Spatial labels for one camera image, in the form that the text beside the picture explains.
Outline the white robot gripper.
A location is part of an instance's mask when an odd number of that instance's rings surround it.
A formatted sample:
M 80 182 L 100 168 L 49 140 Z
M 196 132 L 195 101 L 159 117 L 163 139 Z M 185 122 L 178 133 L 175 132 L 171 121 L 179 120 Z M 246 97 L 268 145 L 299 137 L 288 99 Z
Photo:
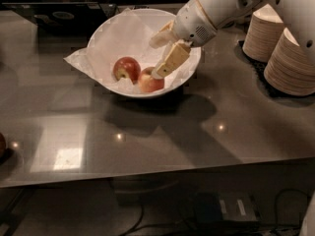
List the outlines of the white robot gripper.
M 191 47 L 204 46 L 217 31 L 199 0 L 189 0 L 178 11 L 175 20 L 165 24 L 149 41 L 154 49 L 166 45 L 152 77 L 161 80 L 169 76 L 190 57 Z

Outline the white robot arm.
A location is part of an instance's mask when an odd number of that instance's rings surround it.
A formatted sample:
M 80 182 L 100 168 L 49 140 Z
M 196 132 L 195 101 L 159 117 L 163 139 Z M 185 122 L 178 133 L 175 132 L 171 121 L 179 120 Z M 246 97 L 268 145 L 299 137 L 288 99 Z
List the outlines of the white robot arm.
M 270 5 L 281 17 L 311 63 L 315 63 L 315 0 L 189 0 L 150 40 L 164 47 L 152 76 L 162 79 L 179 68 L 190 50 L 202 47 L 226 24 Z

